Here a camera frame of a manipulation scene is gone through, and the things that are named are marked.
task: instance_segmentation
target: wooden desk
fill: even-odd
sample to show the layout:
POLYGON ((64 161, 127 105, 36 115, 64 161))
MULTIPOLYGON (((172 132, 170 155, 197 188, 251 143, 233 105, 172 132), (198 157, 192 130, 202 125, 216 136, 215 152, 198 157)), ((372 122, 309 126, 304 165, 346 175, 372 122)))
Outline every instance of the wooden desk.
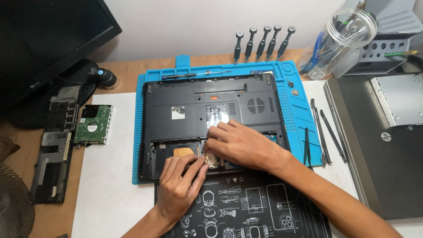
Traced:
MULTIPOLYGON (((301 57, 301 52, 302 50, 286 50, 281 60, 293 60, 296 62, 301 57)), ((274 52, 270 59, 276 60, 276 56, 277 53, 274 52)), ((255 57, 251 57, 249 62, 254 60, 255 57)), ((238 63, 244 63, 243 55, 241 55, 238 63)), ((233 64, 233 54, 191 57, 192 67, 217 64, 233 64)), ((139 74, 145 73, 148 69, 174 68, 175 58, 119 61, 100 63, 98 65, 111 70, 119 78, 120 85, 114 90, 99 88, 95 94, 128 93, 135 92, 139 74)), ((14 143, 21 146, 21 149, 7 158, 5 162, 23 179, 27 186, 32 183, 33 167, 37 161, 42 133, 43 130, 19 130, 11 127, 8 123, 4 123, 0 127, 0 135, 10 138, 14 143)), ((65 233, 71 234, 83 156, 83 147, 73 150, 65 202, 57 205, 35 206, 36 216, 30 235, 31 238, 55 238, 65 233)))

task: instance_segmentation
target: screwdriver bit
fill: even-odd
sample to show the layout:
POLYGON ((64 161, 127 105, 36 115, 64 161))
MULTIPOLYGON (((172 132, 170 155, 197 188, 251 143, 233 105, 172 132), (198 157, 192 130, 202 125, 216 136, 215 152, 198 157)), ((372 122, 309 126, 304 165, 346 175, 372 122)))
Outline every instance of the screwdriver bit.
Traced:
POLYGON ((296 31, 297 29, 295 28, 295 27, 293 27, 293 26, 290 26, 290 27, 288 27, 288 35, 286 36, 286 38, 285 38, 285 40, 282 42, 282 44, 280 44, 280 48, 279 48, 279 50, 277 51, 277 59, 276 59, 276 61, 278 61, 279 60, 279 58, 283 55, 283 53, 285 52, 285 50, 286 50, 286 47, 288 46, 288 41, 289 41, 289 38, 291 37, 291 35, 292 34, 294 34, 295 33, 295 31, 296 31))
POLYGON ((267 25, 267 26, 264 26, 263 30, 264 30, 263 39, 261 39, 260 43, 258 44, 257 52, 255 53, 256 55, 255 63, 257 63, 258 59, 263 54, 264 47, 266 46, 266 37, 267 37, 267 34, 272 30, 272 27, 267 25))
POLYGON ((236 65, 236 62, 238 61, 239 56, 241 55, 241 38, 244 37, 244 32, 237 31, 235 36, 238 38, 238 40, 236 41, 235 50, 233 51, 233 58, 235 59, 236 65))
POLYGON ((257 27, 251 27, 250 28, 250 40, 247 43, 247 48, 245 48, 245 62, 247 62, 248 57, 251 55, 251 51, 253 50, 253 37, 254 34, 257 33, 257 27))
POLYGON ((280 25, 275 25, 273 27, 275 33, 273 33, 273 38, 271 39, 271 41, 269 42, 269 46, 267 48, 266 51, 266 62, 269 60, 270 56, 273 54, 273 50, 275 49, 275 45, 276 45, 276 37, 277 37, 277 33, 282 29, 282 27, 280 25))

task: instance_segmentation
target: monitor base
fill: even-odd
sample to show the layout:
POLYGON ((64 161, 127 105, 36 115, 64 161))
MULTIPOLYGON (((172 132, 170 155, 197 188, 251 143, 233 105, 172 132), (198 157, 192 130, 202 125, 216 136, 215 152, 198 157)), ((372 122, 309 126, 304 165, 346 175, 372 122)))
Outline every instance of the monitor base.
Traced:
POLYGON ((45 128, 48 124, 48 115, 51 97, 57 96, 62 87, 81 85, 81 105, 85 104, 93 95, 98 86, 98 79, 88 74, 91 68, 99 66, 91 60, 82 59, 75 65, 53 78, 41 89, 25 98, 9 111, 7 120, 14 127, 24 130, 45 128))

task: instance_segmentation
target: screwdriver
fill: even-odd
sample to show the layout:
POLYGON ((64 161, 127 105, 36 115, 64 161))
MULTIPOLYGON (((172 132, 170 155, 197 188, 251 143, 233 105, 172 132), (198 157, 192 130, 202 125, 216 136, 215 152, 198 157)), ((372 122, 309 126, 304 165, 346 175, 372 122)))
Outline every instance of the screwdriver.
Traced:
POLYGON ((241 38, 244 37, 244 32, 237 31, 235 36, 238 38, 238 40, 236 41, 235 50, 233 51, 233 58, 235 59, 236 65, 236 62, 238 61, 239 56, 241 55, 241 38))
POLYGON ((267 34, 272 30, 272 28, 267 25, 267 26, 264 26, 263 30, 264 30, 263 39, 261 39, 260 43, 258 44, 257 52, 255 53, 256 55, 255 63, 257 63, 258 59, 263 54, 264 47, 266 46, 267 34))
POLYGON ((180 77, 194 77, 197 75, 219 74, 219 73, 227 73, 227 72, 230 72, 230 71, 210 72, 210 73, 203 73, 203 74, 163 75, 162 80, 174 79, 174 78, 180 78, 180 77))
POLYGON ((251 56, 251 51, 253 50, 253 37, 254 34, 257 33, 257 27, 251 27, 250 28, 250 40, 247 43, 247 48, 245 48, 245 62, 247 62, 248 57, 251 56))
POLYGON ((266 51, 266 62, 269 60, 270 56, 273 54, 273 50, 275 49, 275 45, 276 45, 276 37, 277 37, 277 33, 282 29, 282 27, 280 25, 275 25, 273 27, 275 33, 273 33, 273 38, 271 39, 271 41, 269 42, 269 46, 267 48, 266 51))
POLYGON ((297 29, 293 26, 288 27, 288 35, 286 36, 285 40, 282 42, 282 44, 280 44, 280 48, 277 51, 277 59, 276 61, 279 60, 279 58, 283 55, 283 53, 285 52, 287 46, 288 46, 288 41, 289 38, 291 37, 292 34, 295 33, 297 29))

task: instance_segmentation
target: cooling fan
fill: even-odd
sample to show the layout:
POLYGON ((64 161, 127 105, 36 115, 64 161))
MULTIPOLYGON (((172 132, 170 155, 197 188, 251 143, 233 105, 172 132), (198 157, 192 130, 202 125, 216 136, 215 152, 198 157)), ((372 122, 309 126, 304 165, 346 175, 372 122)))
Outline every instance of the cooling fan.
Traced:
MULTIPOLYGON (((9 139, 0 137, 0 161, 19 148, 9 139)), ((34 218, 35 209, 28 188, 15 172, 0 164, 0 237, 28 237, 34 218)))

